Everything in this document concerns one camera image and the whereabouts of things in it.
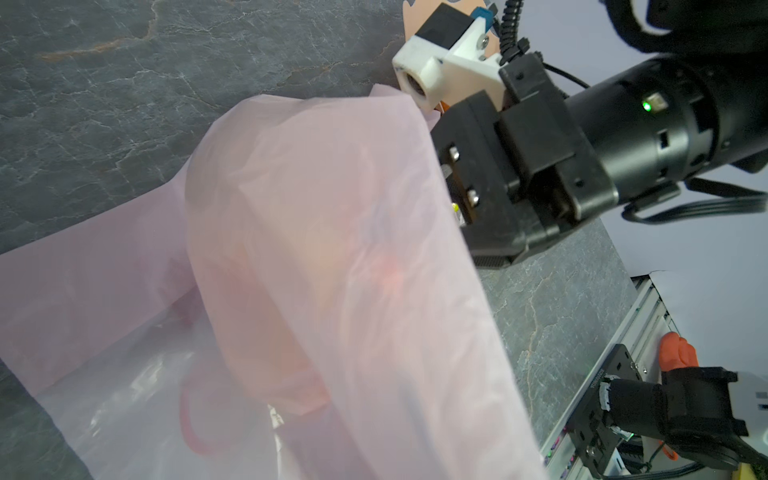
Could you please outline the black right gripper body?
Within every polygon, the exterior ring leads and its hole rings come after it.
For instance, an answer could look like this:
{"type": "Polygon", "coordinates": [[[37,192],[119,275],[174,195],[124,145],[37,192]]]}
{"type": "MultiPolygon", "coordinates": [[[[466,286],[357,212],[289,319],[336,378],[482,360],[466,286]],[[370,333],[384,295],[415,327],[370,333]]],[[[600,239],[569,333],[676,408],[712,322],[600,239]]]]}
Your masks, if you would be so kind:
{"type": "Polygon", "coordinates": [[[501,106],[478,92],[431,132],[475,265],[503,269],[542,253],[619,203],[601,164],[539,57],[500,71],[501,106]]]}

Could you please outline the pink plastic bag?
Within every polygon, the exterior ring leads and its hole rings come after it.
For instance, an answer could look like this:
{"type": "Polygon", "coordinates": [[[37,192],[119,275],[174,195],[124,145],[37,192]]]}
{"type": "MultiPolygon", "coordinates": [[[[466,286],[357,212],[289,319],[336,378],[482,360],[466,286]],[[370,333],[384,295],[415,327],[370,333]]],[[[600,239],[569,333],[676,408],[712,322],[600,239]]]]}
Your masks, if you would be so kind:
{"type": "Polygon", "coordinates": [[[1,358],[96,479],[542,479],[413,100],[246,99],[1,258],[1,358]]]}

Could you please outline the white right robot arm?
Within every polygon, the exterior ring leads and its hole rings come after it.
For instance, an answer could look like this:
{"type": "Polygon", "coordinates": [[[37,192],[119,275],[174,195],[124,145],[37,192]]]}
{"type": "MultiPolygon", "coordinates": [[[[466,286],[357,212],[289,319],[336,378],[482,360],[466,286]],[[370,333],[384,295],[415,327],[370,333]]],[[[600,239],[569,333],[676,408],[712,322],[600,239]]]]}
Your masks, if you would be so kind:
{"type": "MultiPolygon", "coordinates": [[[[498,23],[484,9],[443,4],[416,31],[435,70],[414,87],[421,106],[447,105],[432,139],[478,267],[541,253],[614,208],[644,225],[767,209],[764,192],[706,178],[720,166],[756,173],[766,165],[765,5],[740,2],[712,32],[677,24],[661,36],[642,30],[627,1],[606,9],[617,33],[650,59],[573,97],[518,36],[518,1],[498,23]]],[[[567,431],[596,479],[633,437],[685,459],[667,479],[765,466],[767,380],[682,366],[652,383],[618,345],[567,431]]]]}

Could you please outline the beige scalloped fruit bowl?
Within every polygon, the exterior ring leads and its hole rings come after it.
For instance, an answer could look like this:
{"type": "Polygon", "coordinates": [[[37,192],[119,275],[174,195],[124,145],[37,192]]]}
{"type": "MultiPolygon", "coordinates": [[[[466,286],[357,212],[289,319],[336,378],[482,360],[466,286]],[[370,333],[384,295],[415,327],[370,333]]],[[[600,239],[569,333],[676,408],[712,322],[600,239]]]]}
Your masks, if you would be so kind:
{"type": "Polygon", "coordinates": [[[485,58],[500,53],[499,35],[494,32],[497,7],[490,1],[404,1],[405,41],[420,36],[450,50],[458,40],[480,21],[480,32],[470,35],[476,50],[485,58]]]}

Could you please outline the orange rubber glove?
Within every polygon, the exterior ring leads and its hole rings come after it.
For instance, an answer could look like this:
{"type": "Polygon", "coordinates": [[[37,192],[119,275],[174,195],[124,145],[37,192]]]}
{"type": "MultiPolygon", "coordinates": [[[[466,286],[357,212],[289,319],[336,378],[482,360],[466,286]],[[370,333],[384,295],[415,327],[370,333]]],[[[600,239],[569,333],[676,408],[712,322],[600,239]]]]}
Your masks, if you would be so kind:
{"type": "Polygon", "coordinates": [[[661,338],[658,363],[663,373],[681,368],[699,367],[695,347],[675,332],[668,332],[661,338]]]}

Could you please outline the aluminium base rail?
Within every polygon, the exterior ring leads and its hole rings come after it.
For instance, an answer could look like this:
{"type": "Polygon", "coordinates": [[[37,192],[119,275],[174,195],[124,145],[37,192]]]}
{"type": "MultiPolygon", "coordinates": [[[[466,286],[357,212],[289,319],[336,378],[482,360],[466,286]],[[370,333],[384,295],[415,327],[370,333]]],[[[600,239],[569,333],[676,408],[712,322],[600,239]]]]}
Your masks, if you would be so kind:
{"type": "Polygon", "coordinates": [[[548,479],[635,477],[657,454],[631,409],[653,396],[659,345],[677,327],[651,278],[634,283],[637,299],[541,449],[548,479]]]}

